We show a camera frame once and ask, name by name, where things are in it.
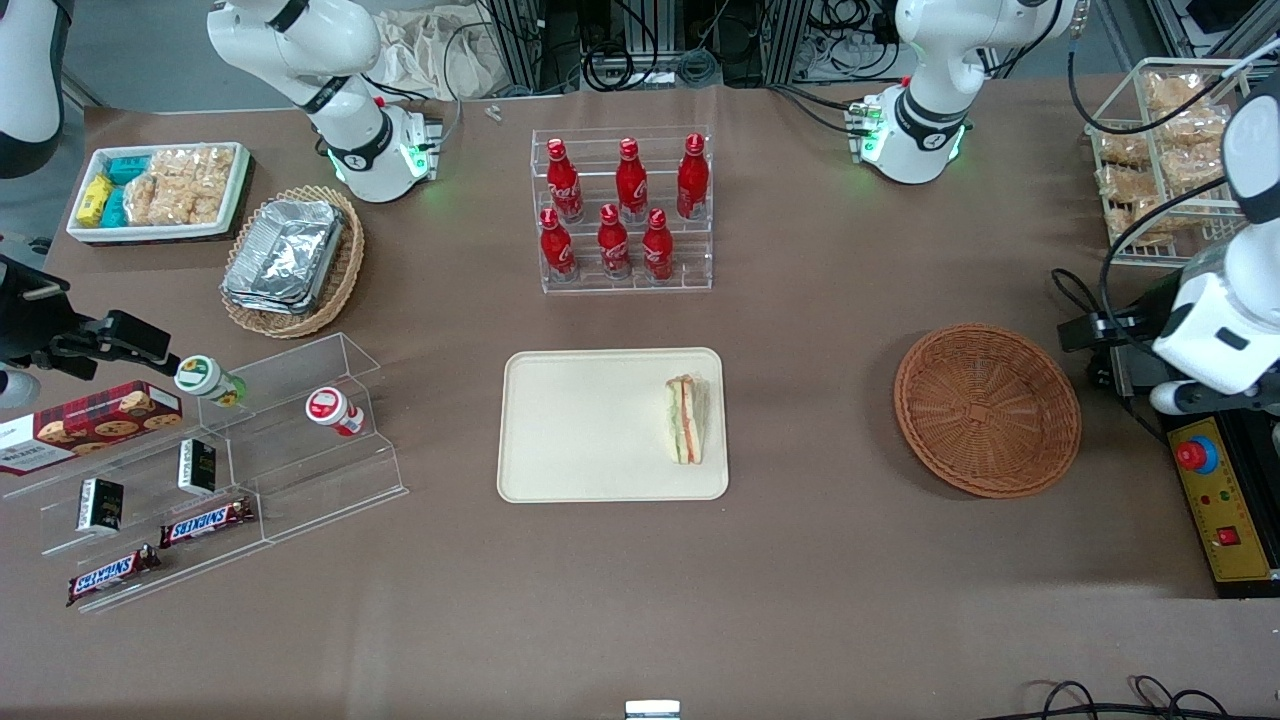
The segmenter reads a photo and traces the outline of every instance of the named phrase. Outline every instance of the floor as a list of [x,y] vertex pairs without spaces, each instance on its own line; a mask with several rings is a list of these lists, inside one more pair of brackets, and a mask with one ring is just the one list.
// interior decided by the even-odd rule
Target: floor
[[[422,6],[422,0],[360,0],[370,12]],[[1144,0],[1108,4],[1119,44],[1130,56],[1158,53],[1158,36],[1144,17]],[[172,113],[287,108],[260,79],[223,63],[205,31],[207,5],[192,0],[81,0],[68,38],[65,69],[105,105]],[[1046,42],[1024,59],[1014,77],[1065,73],[1066,38]],[[1082,73],[1120,72],[1126,58],[1112,51],[1103,23],[1092,22],[1082,40]],[[909,51],[891,73],[909,72]],[[20,179],[0,181],[0,252],[40,264],[19,236],[52,237],[83,158],[83,118],[69,109],[65,137],[54,160]]]

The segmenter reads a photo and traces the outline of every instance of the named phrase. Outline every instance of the red cookie box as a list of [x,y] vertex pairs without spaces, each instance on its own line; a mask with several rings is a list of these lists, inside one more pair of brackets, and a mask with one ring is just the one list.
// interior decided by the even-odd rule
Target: red cookie box
[[26,475],[182,424],[182,401],[133,380],[0,424],[0,473]]

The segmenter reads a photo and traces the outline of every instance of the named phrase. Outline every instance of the white bottle with green label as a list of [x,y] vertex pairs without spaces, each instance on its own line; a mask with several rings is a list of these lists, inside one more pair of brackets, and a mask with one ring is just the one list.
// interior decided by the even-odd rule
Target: white bottle with green label
[[224,373],[218,361],[207,355],[192,355],[183,360],[173,380],[178,389],[223,407],[232,407],[244,400],[244,380]]

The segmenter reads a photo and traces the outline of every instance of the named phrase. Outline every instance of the white cloth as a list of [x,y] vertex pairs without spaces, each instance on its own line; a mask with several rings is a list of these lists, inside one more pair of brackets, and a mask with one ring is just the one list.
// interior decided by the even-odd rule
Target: white cloth
[[439,5],[426,10],[383,10],[374,17],[383,51],[369,72],[372,79],[452,100],[449,88],[465,99],[484,97],[509,83],[492,24],[468,27],[453,40],[449,82],[444,82],[445,44],[465,24],[490,22],[480,5]]

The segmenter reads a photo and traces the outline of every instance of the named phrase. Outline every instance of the table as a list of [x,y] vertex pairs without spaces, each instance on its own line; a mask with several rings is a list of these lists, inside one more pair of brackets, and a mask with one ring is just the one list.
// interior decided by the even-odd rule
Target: table
[[[1101,97],[1114,78],[1091,83]],[[841,88],[832,95],[861,92]],[[383,364],[402,500],[97,616],[61,607],[28,509],[0,506],[0,702],[23,719],[964,719],[1038,708],[1041,680],[1132,701],[1126,676],[1276,714],[1280,615],[1212,601],[1167,451],[1057,352],[1105,238],[1080,120],[1053,82],[993,82],[936,182],[852,167],[837,133],[726,88],[468,108],[438,182],[360,205],[369,255],[346,331]],[[545,297],[534,128],[713,123],[717,281],[700,295]],[[298,111],[90,114],[88,149],[238,140],[251,206],[334,184]],[[88,249],[49,269],[83,313],[133,311],[236,366],[288,347],[227,319],[227,245]],[[1151,275],[1117,270],[1117,297]],[[893,420],[899,359],[987,322],[1076,383],[1079,459],[1037,497],[933,478]],[[731,483],[713,502],[516,506],[494,489],[502,370],[521,350],[709,346],[724,360]],[[104,366],[101,384],[140,377]],[[84,386],[45,375],[42,400]]]

